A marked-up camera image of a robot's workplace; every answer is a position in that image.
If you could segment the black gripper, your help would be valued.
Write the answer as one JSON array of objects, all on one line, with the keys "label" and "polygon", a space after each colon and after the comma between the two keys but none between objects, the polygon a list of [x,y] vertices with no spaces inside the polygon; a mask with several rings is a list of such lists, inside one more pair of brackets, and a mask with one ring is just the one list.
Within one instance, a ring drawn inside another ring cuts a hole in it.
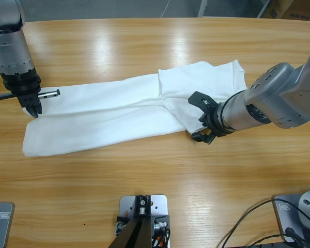
[{"label": "black gripper", "polygon": [[34,118],[38,118],[38,115],[42,114],[40,99],[58,97],[60,95],[59,89],[40,93],[41,79],[36,69],[25,73],[14,73],[13,75],[2,73],[1,77],[5,88],[9,92],[0,94],[0,100],[17,98],[21,107],[25,107],[27,112]]},{"label": "black gripper", "polygon": [[202,134],[200,132],[193,133],[191,138],[196,142],[204,142],[211,144],[214,137],[222,137],[234,132],[234,129],[225,127],[222,121],[222,110],[225,102],[210,103],[206,102],[207,114],[202,114],[198,119],[203,127],[208,127],[209,133]]}]

